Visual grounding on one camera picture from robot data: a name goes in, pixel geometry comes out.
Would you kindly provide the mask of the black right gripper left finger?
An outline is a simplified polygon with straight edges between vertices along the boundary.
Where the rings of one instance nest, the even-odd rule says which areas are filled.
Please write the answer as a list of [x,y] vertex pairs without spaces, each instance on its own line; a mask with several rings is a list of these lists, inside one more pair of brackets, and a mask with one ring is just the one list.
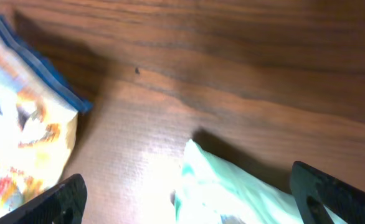
[[87,187],[80,174],[71,175],[0,218],[0,224],[81,224]]

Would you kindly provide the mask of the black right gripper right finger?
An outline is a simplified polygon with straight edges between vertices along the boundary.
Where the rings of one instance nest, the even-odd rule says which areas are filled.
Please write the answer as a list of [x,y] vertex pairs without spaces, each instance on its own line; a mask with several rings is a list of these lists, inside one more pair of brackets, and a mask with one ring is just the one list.
[[304,162],[293,163],[290,189],[304,223],[333,223],[327,209],[347,223],[365,223],[365,192]]

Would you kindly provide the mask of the orange snack chip bag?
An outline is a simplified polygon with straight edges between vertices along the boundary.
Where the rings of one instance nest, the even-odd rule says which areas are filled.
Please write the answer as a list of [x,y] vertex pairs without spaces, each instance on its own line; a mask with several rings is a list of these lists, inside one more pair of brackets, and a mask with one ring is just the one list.
[[0,15],[0,217],[59,181],[90,108]]

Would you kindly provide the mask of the white flushable wipes pack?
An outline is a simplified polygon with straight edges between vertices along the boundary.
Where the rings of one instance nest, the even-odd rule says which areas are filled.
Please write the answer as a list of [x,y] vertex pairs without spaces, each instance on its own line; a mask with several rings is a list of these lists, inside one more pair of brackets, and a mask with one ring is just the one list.
[[193,140],[184,148],[174,208],[178,224],[303,224],[292,195],[206,152]]

